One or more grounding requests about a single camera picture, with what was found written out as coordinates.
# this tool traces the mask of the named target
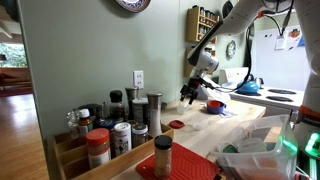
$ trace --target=pepper grinder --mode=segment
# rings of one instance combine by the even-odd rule
[[[161,96],[162,93],[159,91],[149,91],[147,93],[150,113],[150,128],[149,134],[153,137],[162,134],[160,113],[161,113]]]
[[[128,106],[129,106],[128,119],[133,120],[134,116],[133,116],[132,100],[134,100],[135,98],[138,98],[139,87],[132,86],[132,87],[126,87],[125,89],[127,93]]]

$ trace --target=red cutting board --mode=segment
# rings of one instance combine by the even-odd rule
[[[157,179],[154,175],[154,155],[138,164],[136,171],[145,179]],[[168,180],[212,180],[218,172],[216,164],[177,143],[172,144],[171,174]]]

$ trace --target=wooden floor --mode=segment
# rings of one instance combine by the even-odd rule
[[[0,179],[49,179],[33,95],[0,98]]]

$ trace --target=spice rack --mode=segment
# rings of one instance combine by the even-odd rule
[[[213,18],[208,18],[200,14],[200,7],[193,7],[188,9],[187,15],[187,41],[199,42],[201,38],[205,36],[205,33],[201,28],[211,29],[219,21],[219,16],[214,15]],[[211,44],[217,43],[217,38],[213,38],[210,41]]]
[[[173,139],[173,129],[163,124],[161,129],[163,135]],[[154,152],[154,137],[149,135],[146,143],[94,169],[89,167],[86,145],[79,144],[78,139],[71,139],[69,132],[54,136],[53,148],[62,180],[110,179],[151,155]]]

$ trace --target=robotic arm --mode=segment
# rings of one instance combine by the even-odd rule
[[[210,40],[218,35],[234,36],[244,32],[256,18],[259,12],[269,11],[273,13],[282,12],[291,6],[291,0],[241,0],[230,12],[227,18],[220,21],[212,28],[195,48],[188,54],[189,64],[195,66],[191,73],[188,85],[184,85],[180,91],[181,98],[190,96],[189,104],[197,98],[199,85],[214,89],[214,87],[203,80],[206,73],[212,73],[219,65],[218,60],[205,52],[204,49]]]
[[[209,41],[218,35],[233,36],[244,32],[260,12],[279,13],[289,9],[294,0],[240,0],[230,14],[212,28],[188,54],[188,62],[194,66],[187,85],[180,91],[183,101],[190,96],[189,104],[197,98],[197,88],[214,89],[203,77],[215,71],[218,60],[204,51]],[[310,157],[320,159],[320,1],[295,0],[299,23],[305,39],[305,47],[311,73],[305,90],[303,104],[294,133],[299,149]]]

